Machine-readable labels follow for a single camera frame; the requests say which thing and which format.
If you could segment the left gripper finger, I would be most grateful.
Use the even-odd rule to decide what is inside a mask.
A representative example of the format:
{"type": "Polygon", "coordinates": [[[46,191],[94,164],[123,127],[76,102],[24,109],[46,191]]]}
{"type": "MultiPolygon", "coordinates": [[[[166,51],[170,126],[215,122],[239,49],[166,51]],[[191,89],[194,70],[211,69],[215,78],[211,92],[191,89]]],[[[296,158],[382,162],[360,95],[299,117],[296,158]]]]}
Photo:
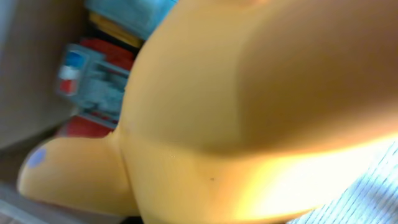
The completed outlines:
{"type": "Polygon", "coordinates": [[[340,198],[289,224],[397,224],[397,142],[340,198]]]}

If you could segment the orange toy rhino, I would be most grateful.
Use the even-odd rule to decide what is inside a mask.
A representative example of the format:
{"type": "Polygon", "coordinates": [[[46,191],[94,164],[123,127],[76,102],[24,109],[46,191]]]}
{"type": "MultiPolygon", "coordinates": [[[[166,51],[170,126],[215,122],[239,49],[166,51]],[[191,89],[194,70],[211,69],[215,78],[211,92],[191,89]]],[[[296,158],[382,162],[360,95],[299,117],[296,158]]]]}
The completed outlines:
{"type": "Polygon", "coordinates": [[[397,1],[180,1],[117,128],[25,161],[28,198],[145,223],[277,223],[346,190],[397,137],[397,1]]]}

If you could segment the yellow grey toy truck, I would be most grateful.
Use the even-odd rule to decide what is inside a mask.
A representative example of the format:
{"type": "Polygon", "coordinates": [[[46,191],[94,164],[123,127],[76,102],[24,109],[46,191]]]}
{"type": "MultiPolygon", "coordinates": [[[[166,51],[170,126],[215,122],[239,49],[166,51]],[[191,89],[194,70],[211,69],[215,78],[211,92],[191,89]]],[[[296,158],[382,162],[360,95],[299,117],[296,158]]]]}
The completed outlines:
{"type": "Polygon", "coordinates": [[[90,21],[135,48],[142,47],[176,0],[86,0],[90,21]]]}

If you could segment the red toy car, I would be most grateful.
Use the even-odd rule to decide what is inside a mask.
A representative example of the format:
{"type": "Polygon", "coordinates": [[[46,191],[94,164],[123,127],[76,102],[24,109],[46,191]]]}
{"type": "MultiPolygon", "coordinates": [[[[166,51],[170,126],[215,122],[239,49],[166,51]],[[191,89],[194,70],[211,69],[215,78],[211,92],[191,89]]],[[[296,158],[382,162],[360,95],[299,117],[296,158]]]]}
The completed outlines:
{"type": "Polygon", "coordinates": [[[67,45],[57,77],[57,93],[77,112],[60,129],[61,136],[103,137],[114,130],[135,55],[101,39],[67,45]]]}

